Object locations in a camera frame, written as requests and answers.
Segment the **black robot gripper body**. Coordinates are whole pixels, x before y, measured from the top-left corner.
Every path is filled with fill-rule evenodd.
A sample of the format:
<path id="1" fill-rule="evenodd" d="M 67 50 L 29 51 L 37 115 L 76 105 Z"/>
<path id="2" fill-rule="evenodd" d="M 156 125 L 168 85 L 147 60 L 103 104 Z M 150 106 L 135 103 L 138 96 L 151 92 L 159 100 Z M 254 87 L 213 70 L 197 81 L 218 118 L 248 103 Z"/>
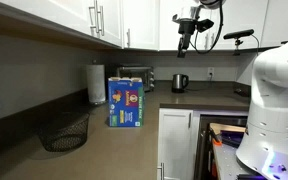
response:
<path id="1" fill-rule="evenodd" d="M 190 38 L 194 34 L 200 10 L 200 6 L 183 6 L 172 17 L 172 21 L 179 25 L 178 33 L 183 39 Z"/>

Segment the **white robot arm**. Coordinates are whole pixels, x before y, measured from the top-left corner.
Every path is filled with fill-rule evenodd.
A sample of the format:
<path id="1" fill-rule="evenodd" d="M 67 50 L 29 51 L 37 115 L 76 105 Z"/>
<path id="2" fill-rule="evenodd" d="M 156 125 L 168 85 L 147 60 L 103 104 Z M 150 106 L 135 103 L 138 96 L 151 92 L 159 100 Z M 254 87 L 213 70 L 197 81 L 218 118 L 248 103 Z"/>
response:
<path id="1" fill-rule="evenodd" d="M 236 157 L 269 180 L 288 180 L 288 42 L 253 62 L 247 125 Z"/>

